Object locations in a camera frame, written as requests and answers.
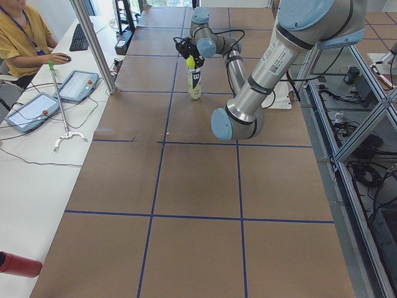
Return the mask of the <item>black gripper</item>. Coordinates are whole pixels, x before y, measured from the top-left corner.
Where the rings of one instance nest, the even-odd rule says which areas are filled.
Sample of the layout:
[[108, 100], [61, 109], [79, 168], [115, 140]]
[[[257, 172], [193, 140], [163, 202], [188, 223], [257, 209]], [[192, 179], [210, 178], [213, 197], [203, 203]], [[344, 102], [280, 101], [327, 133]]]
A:
[[190, 40], [185, 41], [185, 54], [184, 58], [186, 60], [191, 60], [192, 56], [194, 58], [194, 66], [195, 68], [201, 68], [205, 62], [205, 59], [200, 56], [200, 53], [196, 47]]

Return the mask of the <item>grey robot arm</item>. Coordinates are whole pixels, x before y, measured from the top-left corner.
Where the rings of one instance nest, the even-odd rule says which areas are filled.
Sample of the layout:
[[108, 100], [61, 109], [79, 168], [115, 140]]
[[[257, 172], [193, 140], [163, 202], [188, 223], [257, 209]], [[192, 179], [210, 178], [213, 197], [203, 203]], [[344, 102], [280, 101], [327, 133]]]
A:
[[313, 47], [341, 48], [359, 43], [365, 32], [366, 1], [281, 1], [274, 37], [251, 74], [246, 74], [241, 49], [232, 38], [215, 35], [204, 7], [193, 11], [190, 40], [202, 57], [222, 55], [236, 93], [214, 110], [211, 128], [219, 140], [242, 140], [264, 126], [262, 103], [273, 93], [297, 57]]

